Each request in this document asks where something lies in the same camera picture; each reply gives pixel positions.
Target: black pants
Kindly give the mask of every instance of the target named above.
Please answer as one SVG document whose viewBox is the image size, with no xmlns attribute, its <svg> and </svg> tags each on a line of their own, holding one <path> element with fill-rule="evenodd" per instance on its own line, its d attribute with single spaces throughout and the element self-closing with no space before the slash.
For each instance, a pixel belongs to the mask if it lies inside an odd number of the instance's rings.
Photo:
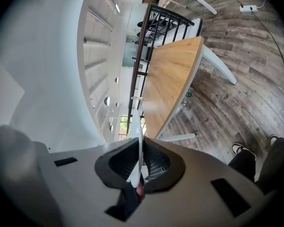
<svg viewBox="0 0 284 227">
<path fill-rule="evenodd" d="M 254 182 L 256 161 L 248 150 L 242 150 L 228 165 Z M 274 142 L 256 184 L 264 194 L 284 186 L 284 138 L 278 138 Z"/>
</svg>

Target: power cord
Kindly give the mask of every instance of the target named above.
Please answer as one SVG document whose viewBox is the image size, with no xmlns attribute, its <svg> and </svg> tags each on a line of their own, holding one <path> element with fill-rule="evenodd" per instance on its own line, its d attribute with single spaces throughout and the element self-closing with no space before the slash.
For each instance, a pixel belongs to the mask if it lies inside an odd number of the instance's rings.
<svg viewBox="0 0 284 227">
<path fill-rule="evenodd" d="M 237 1 L 238 1 L 238 3 L 241 5 L 241 7 L 243 8 L 243 4 L 242 4 L 239 0 L 237 0 Z M 261 7 L 257 7 L 257 9 L 260 9 L 260 8 L 264 7 L 265 2 L 266 2 L 266 0 L 264 1 L 263 5 L 262 5 Z M 280 55 L 281 55 L 281 57 L 282 57 L 282 61 L 283 61 L 283 64 L 284 64 L 284 57 L 283 57 L 283 54 L 282 54 L 282 52 L 281 52 L 281 50 L 280 50 L 280 47 L 279 47 L 278 43 L 275 41 L 275 38 L 274 38 L 273 35 L 269 32 L 269 30 L 262 24 L 261 20 L 256 16 L 256 14 L 254 13 L 254 11 L 252 11 L 252 7 L 250 7 L 250 11 L 253 13 L 253 15 L 254 15 L 254 16 L 257 18 L 257 20 L 261 23 L 261 25 L 263 26 L 263 28 L 270 34 L 270 36 L 271 36 L 272 39 L 274 40 L 276 46 L 278 47 L 278 50 L 279 50 L 279 52 L 280 52 Z"/>
</svg>

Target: metal railing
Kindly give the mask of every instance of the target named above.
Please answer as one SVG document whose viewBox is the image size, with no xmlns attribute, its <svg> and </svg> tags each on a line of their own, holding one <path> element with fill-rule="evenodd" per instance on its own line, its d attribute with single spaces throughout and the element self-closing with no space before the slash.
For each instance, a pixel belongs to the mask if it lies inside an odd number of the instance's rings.
<svg viewBox="0 0 284 227">
<path fill-rule="evenodd" d="M 186 36 L 188 27 L 195 25 L 192 21 L 190 21 L 189 19 L 175 12 L 169 11 L 167 9 L 164 9 L 164 8 L 152 5 L 152 4 L 148 5 L 146 12 L 145 12 L 144 20 L 142 23 L 141 31 L 140 31 L 140 36 L 139 36 L 139 41 L 138 41 L 139 46 L 138 46 L 138 51 L 136 55 L 136 62 L 133 67 L 133 77 L 132 77 L 132 84 L 131 84 L 131 91 L 130 91 L 129 105 L 128 105 L 127 134 L 129 131 L 130 116 L 132 115 L 132 108 L 133 108 L 132 97 L 134 96 L 135 92 L 137 92 L 137 90 L 135 89 L 137 77 L 138 75 L 141 75 L 141 72 L 139 72 L 139 66 L 140 66 L 143 46 L 148 46 L 151 43 L 150 53 L 149 53 L 149 57 L 147 60 L 147 65 L 146 65 L 146 70 L 145 70 L 145 73 L 143 73 L 144 80 L 143 80 L 140 96 L 142 96 L 144 83 L 145 83 L 145 79 L 147 76 L 148 67 L 151 61 L 151 56 L 152 56 L 155 41 L 158 39 L 158 37 L 163 36 L 162 45 L 164 45 L 168 31 L 176 28 L 175 34 L 173 37 L 173 42 L 174 42 L 176 39 L 177 33 L 178 33 L 178 29 L 181 25 L 185 25 L 185 30 L 184 30 L 183 37 L 182 37 L 182 39 L 184 39 Z"/>
</svg>

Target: person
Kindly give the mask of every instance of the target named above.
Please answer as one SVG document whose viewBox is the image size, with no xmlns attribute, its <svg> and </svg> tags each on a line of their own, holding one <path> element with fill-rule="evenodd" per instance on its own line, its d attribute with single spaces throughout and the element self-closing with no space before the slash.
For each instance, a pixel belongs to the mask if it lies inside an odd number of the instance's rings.
<svg viewBox="0 0 284 227">
<path fill-rule="evenodd" d="M 264 194 L 284 187 L 284 138 L 271 135 L 268 144 L 270 151 L 256 182 Z M 239 143 L 232 145 L 232 151 L 236 156 L 228 165 L 254 182 L 257 156 Z"/>
</svg>

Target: floor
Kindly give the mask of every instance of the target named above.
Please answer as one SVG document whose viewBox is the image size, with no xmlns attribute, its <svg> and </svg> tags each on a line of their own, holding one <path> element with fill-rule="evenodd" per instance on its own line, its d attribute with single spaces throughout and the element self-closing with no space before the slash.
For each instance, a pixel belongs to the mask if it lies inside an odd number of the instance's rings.
<svg viewBox="0 0 284 227">
<path fill-rule="evenodd" d="M 240 142 L 257 155 L 256 179 L 269 151 L 271 134 L 284 137 L 284 64 L 269 33 L 251 14 L 242 14 L 236 0 L 205 0 L 213 15 L 195 0 L 174 0 L 167 9 L 189 19 L 204 20 L 201 36 L 229 67 L 237 85 L 230 84 L 203 59 L 191 85 L 189 106 L 180 106 L 163 136 L 196 132 L 197 137 L 176 144 L 209 153 L 224 163 L 234 157 Z M 264 0 L 240 0 L 261 6 Z M 256 12 L 273 34 L 284 56 L 284 25 L 267 1 Z"/>
</svg>

